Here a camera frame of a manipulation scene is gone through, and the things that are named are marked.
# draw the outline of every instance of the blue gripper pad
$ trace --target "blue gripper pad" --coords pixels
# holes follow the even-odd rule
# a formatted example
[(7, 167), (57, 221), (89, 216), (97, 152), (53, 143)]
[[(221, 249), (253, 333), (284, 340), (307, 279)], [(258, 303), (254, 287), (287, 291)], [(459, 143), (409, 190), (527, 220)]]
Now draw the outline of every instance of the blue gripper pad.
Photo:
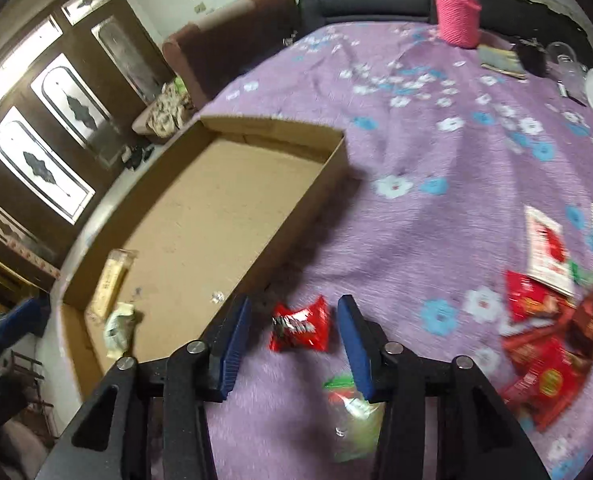
[(236, 376), (239, 373), (239, 366), (241, 365), (241, 358), (245, 351), (245, 346), (248, 342), (248, 334), (250, 333), (250, 300), (245, 298), (243, 306), (238, 313), (238, 320), (230, 336), (227, 348), (221, 360), (221, 380), (219, 390), (222, 396), (227, 397), (236, 382)]
[(356, 388), (363, 394), (365, 400), (371, 400), (375, 393), (372, 381), (374, 365), (372, 360), (375, 356), (373, 355), (374, 349), (371, 348), (374, 343), (369, 336), (365, 319), (352, 296), (341, 296), (337, 310), (337, 322)]

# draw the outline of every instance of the plastic bag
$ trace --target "plastic bag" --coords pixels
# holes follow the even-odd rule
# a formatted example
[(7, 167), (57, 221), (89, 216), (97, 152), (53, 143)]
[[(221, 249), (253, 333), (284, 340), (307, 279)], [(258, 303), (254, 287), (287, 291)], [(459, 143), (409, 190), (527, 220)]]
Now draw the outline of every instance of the plastic bag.
[(370, 404), (356, 389), (352, 375), (323, 385), (335, 425), (334, 460), (346, 462), (373, 453), (378, 444), (385, 403)]

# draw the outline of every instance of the brown sofa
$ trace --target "brown sofa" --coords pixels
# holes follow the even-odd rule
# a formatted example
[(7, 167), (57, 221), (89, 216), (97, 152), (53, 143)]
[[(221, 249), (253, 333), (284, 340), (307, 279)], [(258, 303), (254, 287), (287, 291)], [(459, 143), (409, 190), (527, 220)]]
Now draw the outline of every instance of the brown sofa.
[(163, 57), (201, 109), (231, 81), (276, 54), (298, 26), (295, 0), (237, 0), (167, 38)]

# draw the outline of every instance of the window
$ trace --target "window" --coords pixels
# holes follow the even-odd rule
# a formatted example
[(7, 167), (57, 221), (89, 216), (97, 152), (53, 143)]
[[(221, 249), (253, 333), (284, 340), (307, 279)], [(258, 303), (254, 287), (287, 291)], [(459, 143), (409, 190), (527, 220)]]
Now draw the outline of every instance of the window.
[(0, 100), (25, 74), (32, 62), (61, 35), (61, 29), (50, 16), (19, 43), (0, 66)]
[(116, 18), (110, 16), (93, 27), (92, 33), (138, 96), (146, 104), (153, 102), (161, 93), (161, 84)]
[(74, 25), (108, 1), (110, 0), (70, 0), (61, 9), (68, 21)]
[(30, 85), (34, 93), (81, 145), (104, 131), (110, 114), (85, 84), (65, 54), (59, 54)]
[(54, 251), (51, 251), (44, 243), (38, 240), (0, 207), (0, 241), (7, 244), (10, 239), (16, 240), (27, 250), (48, 262), (54, 262)]
[(0, 123), (0, 159), (71, 224), (94, 196), (94, 190), (50, 149), (16, 107)]

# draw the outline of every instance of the purple blanket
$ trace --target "purple blanket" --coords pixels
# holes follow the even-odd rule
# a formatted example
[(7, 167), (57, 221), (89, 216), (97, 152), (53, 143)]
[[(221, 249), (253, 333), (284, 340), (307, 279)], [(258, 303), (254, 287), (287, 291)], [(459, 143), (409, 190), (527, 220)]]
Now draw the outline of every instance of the purple blanket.
[[(592, 111), (551, 80), (481, 68), (475, 51), (447, 46), (435, 27), (321, 28), (231, 83), (203, 114), (345, 131), (355, 174), (277, 272), (268, 308), (318, 294), (334, 305), (351, 293), (390, 339), (433, 359), (469, 354), (501, 388), (515, 377), (500, 334), (518, 330), (505, 316), (504, 273), (526, 270), (523, 205), (563, 225), (572, 258), (593, 269)], [(342, 346), (275, 354), (269, 337), (269, 317), (258, 314), (234, 391), (209, 408), (219, 478), (369, 478), (371, 459), (332, 460), (321, 385), (348, 369)], [(545, 433), (521, 423), (552, 479), (574, 478), (593, 453), (593, 371)]]

